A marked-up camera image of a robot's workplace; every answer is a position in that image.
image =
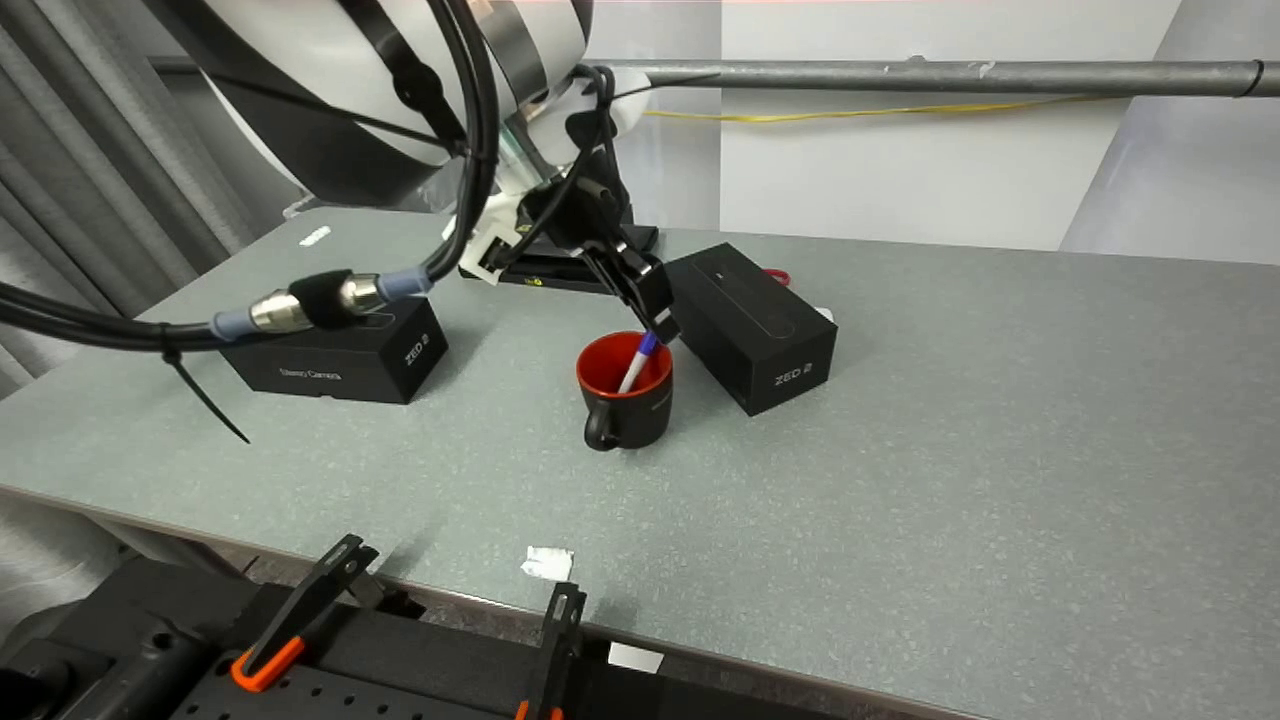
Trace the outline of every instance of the marker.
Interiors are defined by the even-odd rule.
[[[662,341],[656,334],[643,334],[643,335],[639,335],[639,348],[635,348],[635,357],[634,357],[634,363],[627,363],[627,376],[617,384],[622,396],[634,391],[634,384],[639,382],[650,357],[651,357],[662,346],[663,346],[663,341]]]

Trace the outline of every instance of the black box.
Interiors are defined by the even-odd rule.
[[[226,348],[257,391],[409,406],[450,341],[427,302],[400,306],[335,334],[302,334]]]
[[[679,341],[748,413],[769,413],[832,371],[836,326],[734,245],[669,263]]]

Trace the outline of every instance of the metal rail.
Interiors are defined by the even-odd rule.
[[[613,66],[656,88],[1280,96],[1280,62],[728,62]]]

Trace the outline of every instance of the gray table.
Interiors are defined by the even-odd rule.
[[[400,267],[431,230],[311,213],[161,317]],[[524,547],[574,547],[601,628],[978,718],[1280,718],[1280,267],[740,249],[841,321],[832,382],[758,420],[679,348],[663,443],[595,457],[574,359],[627,314],[451,279],[409,410],[192,357],[244,450],[161,359],[86,352],[0,406],[0,488],[286,555],[351,530],[519,613]]]

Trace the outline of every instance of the red cup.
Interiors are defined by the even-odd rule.
[[[576,384],[586,388],[588,450],[643,450],[669,431],[674,420],[674,348],[662,346],[627,391],[617,391],[639,348],[639,334],[613,334],[576,357]]]

